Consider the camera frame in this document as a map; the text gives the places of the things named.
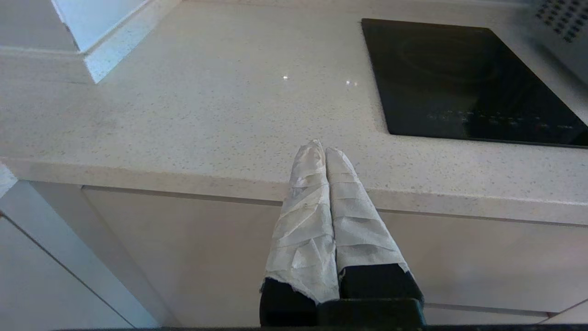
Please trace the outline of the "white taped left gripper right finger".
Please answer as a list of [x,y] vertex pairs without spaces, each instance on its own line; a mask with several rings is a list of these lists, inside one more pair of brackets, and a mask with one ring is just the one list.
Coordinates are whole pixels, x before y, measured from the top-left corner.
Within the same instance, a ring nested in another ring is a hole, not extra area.
[[328,148],[326,176],[343,299],[424,301],[409,266],[340,149]]

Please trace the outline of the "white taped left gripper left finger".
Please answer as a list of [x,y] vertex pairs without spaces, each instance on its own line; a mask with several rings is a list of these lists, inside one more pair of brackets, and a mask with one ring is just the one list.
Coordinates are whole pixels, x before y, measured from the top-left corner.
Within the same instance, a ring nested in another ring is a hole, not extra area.
[[326,156],[318,140],[300,147],[288,184],[260,289],[262,327],[317,325],[319,306],[340,298]]

